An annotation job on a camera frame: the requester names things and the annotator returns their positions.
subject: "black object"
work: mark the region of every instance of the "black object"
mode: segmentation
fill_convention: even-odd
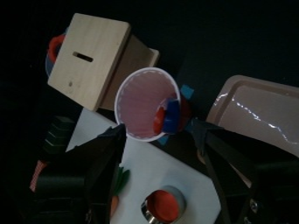
[[[126,142],[126,125],[121,124],[49,164],[38,179],[27,223],[110,223]]]
[[[218,223],[299,223],[299,158],[198,118],[191,126],[220,195]]]

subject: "plastic tray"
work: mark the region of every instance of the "plastic tray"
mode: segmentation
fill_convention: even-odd
[[[299,157],[298,113],[298,87],[236,75],[225,83],[208,122]]]

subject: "wooden block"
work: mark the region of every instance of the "wooden block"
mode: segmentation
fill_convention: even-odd
[[[75,13],[49,84],[85,108],[114,110],[125,78],[153,67],[158,57],[131,34],[130,23]]]

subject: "white surface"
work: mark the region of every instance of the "white surface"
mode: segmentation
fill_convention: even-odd
[[[69,150],[102,134],[117,124],[103,115],[83,109]],[[187,207],[178,224],[213,224],[221,212],[220,197],[212,179],[150,143],[129,138],[122,166],[131,171],[113,224],[149,224],[141,211],[146,196],[165,185],[183,193]]]
[[[299,88],[244,75],[233,76],[208,121],[299,157]]]

